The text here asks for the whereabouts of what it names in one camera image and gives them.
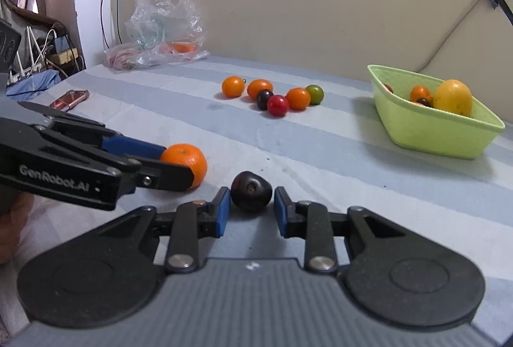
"light green plastic container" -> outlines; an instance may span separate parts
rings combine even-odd
[[[505,128],[502,120],[473,97],[470,117],[413,104],[411,89],[433,93],[443,81],[432,76],[372,64],[374,102],[388,135],[398,146],[437,155],[472,159]],[[393,89],[393,94],[383,84]]]

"smartphone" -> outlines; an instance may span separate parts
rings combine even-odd
[[[50,108],[60,111],[69,111],[77,104],[89,98],[89,91],[68,91],[62,97],[50,104]]]

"metal bolt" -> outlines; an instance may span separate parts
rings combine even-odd
[[[308,265],[313,270],[318,270],[319,272],[322,272],[332,269],[335,265],[335,261],[326,256],[315,256],[309,260]]]
[[[194,264],[194,259],[189,255],[172,255],[167,262],[171,267],[188,269]]]
[[[107,172],[109,172],[110,174],[113,174],[114,176],[121,175],[121,171],[112,166],[107,166]]]

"transparent plastic bag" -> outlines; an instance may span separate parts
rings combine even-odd
[[[138,69],[161,63],[179,64],[207,57],[201,50],[205,34],[193,0],[135,0],[135,11],[125,23],[133,43],[108,49],[104,64],[116,69]]]

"blue and white striped cloth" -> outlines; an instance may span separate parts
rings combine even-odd
[[[225,99],[223,79],[265,78],[276,93],[319,84],[321,106],[273,119],[247,99]],[[96,66],[36,98],[49,104],[69,89],[91,97],[73,111],[124,135],[161,144],[192,143],[209,170],[196,190],[181,194],[139,189],[106,213],[38,200],[15,260],[0,269],[0,314],[11,334],[27,324],[15,294],[20,267],[43,250],[140,205],[172,210],[192,199],[210,200],[243,170],[286,187],[293,200],[315,200],[332,211],[361,205],[458,251],[486,276],[475,323],[497,341],[513,332],[513,128],[507,127],[474,161],[404,150],[387,136],[370,84],[299,68],[211,58],[183,66],[114,72]],[[273,213],[244,219],[232,213],[225,237],[202,241],[218,257],[298,257],[304,243],[279,237]],[[165,242],[157,252],[162,258]],[[347,262],[342,241],[341,262]]]

